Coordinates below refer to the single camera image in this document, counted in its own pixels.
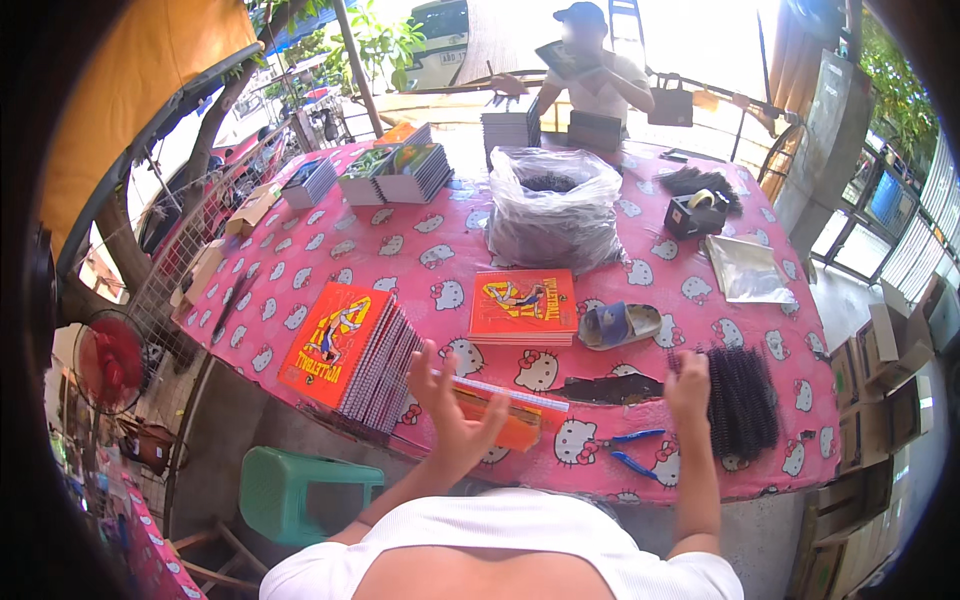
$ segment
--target cap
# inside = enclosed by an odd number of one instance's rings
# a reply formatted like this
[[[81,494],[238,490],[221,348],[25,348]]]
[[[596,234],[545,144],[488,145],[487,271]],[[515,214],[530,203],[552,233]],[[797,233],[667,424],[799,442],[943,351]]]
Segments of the cap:
[[[595,25],[607,24],[603,9],[592,2],[574,2],[570,5],[569,9],[554,12],[553,18],[561,22],[593,23]]]

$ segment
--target person's hand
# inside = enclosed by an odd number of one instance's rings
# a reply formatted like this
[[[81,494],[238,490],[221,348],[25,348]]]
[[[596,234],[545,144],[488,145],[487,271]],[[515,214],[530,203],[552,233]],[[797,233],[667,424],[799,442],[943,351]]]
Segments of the person's hand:
[[[510,73],[500,73],[499,75],[491,77],[490,87],[493,91],[498,91],[508,96],[519,96],[520,94],[527,93],[527,88],[523,85],[519,77],[515,77]]]
[[[680,428],[706,425],[707,405],[710,398],[709,360],[706,354],[690,350],[677,353],[680,360],[680,373],[667,371],[663,384],[663,397],[673,422]]]
[[[457,356],[448,355],[441,374],[434,375],[430,370],[430,357],[436,351],[433,340],[424,340],[423,352],[413,353],[407,386],[437,428],[437,443],[426,460],[432,461],[444,476],[455,482],[474,468],[493,445],[507,422],[510,399],[496,394],[487,404],[482,421],[468,420],[453,394]]]

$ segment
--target red fan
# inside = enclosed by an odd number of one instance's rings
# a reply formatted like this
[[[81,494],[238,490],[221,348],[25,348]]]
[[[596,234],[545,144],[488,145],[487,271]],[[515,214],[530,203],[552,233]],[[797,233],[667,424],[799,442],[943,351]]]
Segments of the red fan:
[[[87,404],[104,415],[122,413],[140,398],[143,336],[124,313],[99,311],[77,336],[73,365]]]

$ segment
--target white shirt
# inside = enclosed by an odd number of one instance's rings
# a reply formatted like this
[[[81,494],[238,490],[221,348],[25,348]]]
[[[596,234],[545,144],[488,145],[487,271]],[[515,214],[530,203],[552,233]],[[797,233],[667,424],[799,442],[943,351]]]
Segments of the white shirt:
[[[260,600],[349,600],[380,553],[422,545],[577,556],[596,568],[617,600],[743,598],[739,579],[719,556],[687,552],[662,561],[583,500],[506,488],[413,500],[386,514],[359,543],[308,546],[267,573]]]
[[[647,83],[647,74],[636,63],[627,57],[621,57],[613,52],[604,51],[604,65],[631,84],[636,82]],[[570,94],[570,104],[575,110],[603,114],[620,119],[622,127],[627,126],[627,110],[630,105],[623,99],[616,89],[604,82],[600,91],[594,95],[578,81],[568,81],[560,77],[553,69],[548,69],[543,84],[554,85],[566,89]]]

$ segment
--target concrete floor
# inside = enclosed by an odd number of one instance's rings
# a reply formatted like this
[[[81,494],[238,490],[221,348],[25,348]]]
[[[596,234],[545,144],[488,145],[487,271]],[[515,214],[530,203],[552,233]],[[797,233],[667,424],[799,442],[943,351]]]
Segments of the concrete floor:
[[[882,299],[877,289],[837,271],[819,267],[817,271],[818,283],[811,286],[813,297],[824,322],[828,347],[835,348],[867,321],[867,305]],[[946,398],[943,377],[935,361],[922,372],[930,376],[938,400],[936,424],[933,431],[911,445],[911,498],[901,543],[923,512],[948,445],[946,403],[941,400]],[[297,548],[265,540],[247,528],[236,511],[240,464],[249,447],[269,445],[371,465],[383,470],[387,486],[412,466],[382,450],[346,442],[223,366],[214,369],[206,381],[187,440],[191,464],[177,482],[172,539],[195,533],[216,516],[231,522],[238,537],[267,565]],[[453,492],[462,492],[462,487]],[[723,506],[722,549],[739,575],[747,598],[783,597],[800,537],[802,507],[802,492]],[[672,509],[618,506],[616,510],[641,548],[666,555],[672,545]]]

